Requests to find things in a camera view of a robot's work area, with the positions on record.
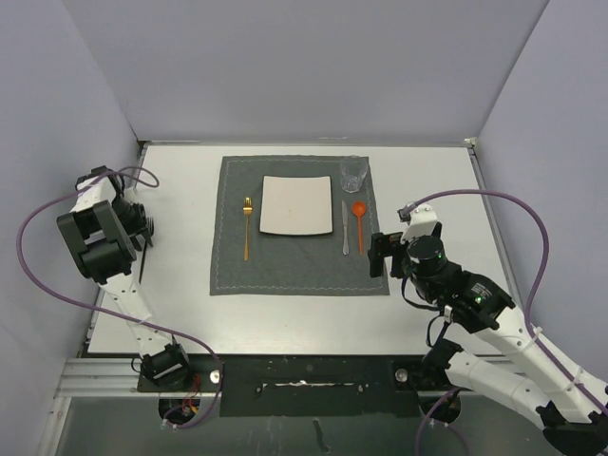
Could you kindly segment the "copper coloured small object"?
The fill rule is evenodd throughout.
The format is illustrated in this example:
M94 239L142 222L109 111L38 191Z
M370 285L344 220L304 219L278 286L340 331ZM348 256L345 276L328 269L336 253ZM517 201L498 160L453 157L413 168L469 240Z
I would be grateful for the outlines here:
M253 214L253 200L251 197L246 197L243 202L243 215L245 217L245 240L243 259L248 261L250 258L250 217Z

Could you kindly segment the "clear drinking glass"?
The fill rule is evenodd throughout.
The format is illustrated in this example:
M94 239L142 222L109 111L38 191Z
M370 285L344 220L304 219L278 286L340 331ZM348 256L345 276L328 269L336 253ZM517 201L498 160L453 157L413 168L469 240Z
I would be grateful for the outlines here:
M369 159L360 156L348 156L339 163L340 186L347 193L358 192L369 172Z

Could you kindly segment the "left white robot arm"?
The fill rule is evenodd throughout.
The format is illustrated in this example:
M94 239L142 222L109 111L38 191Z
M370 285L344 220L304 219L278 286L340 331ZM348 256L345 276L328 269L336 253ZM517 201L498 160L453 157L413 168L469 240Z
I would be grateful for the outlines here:
M138 344L140 374L156 387L183 390L193 366L176 337L153 328L154 315L140 289L138 268L152 245L153 220L124 196L124 179L100 166L80 177L70 211L56 219L75 265L115 303Z

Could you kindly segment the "white rectangular plate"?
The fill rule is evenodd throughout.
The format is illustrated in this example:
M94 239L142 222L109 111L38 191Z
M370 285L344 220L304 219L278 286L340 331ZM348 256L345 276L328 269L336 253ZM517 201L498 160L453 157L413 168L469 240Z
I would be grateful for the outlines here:
M333 231L331 177L265 176L259 231L289 237L330 234Z

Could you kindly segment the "grey cloth placemat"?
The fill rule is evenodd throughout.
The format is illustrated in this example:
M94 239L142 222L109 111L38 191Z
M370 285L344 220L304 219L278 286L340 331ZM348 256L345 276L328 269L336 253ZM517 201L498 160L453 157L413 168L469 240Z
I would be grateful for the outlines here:
M388 295L385 275L371 278L367 249L379 232L373 180L367 175L362 188L350 194L340 186L340 156L228 156L218 177L215 232L210 263L211 295ZM259 231L262 185L265 176L332 180L330 234L289 237ZM243 259L245 217L243 202L253 200L250 217L250 258ZM341 200L349 209L350 254L342 253ZM357 221L352 205L363 201L364 255L359 254Z

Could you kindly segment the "black metal fork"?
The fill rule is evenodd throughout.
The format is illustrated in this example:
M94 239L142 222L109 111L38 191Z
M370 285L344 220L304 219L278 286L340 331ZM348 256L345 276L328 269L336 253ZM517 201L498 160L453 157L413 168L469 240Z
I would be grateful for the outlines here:
M152 218L148 218L146 220L146 222L147 222L147 228L146 228L146 231L144 232L144 234L142 235L144 244L142 247L142 257L141 257L140 270L139 270L139 279L138 279L139 283L142 283L142 281L143 281L143 272L144 272L147 250L149 247L153 246L152 238L155 233L154 220Z

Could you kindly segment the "orange plastic spoon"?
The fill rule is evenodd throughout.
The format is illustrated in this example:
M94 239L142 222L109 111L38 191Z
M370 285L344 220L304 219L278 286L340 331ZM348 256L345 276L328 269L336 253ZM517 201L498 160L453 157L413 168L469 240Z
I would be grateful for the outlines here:
M364 239L363 239L363 224L362 218L366 214L366 204L363 201L356 201L351 207L352 213L356 217L357 221L357 239L358 239L358 250L359 254L362 256L365 253L364 249Z

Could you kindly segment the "silver table knife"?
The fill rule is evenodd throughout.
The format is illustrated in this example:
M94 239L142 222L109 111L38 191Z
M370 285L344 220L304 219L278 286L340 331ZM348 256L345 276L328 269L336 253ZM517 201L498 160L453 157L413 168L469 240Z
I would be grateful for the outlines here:
M342 218L342 253L344 256L350 254L350 243L349 243L349 209L347 203L341 200L341 218Z

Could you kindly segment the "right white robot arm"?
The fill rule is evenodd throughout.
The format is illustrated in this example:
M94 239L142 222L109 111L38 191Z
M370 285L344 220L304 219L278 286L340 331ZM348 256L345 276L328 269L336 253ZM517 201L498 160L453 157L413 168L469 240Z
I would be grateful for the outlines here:
M507 292L484 275L448 260L439 233L404 241L372 235L370 275L391 259L391 276L412 283L444 324L456 324L497 349L521 375L502 370L439 336L423 358L426 382L476 391L537 426L563 455L597 455L607 448L607 385L578 368L536 328Z

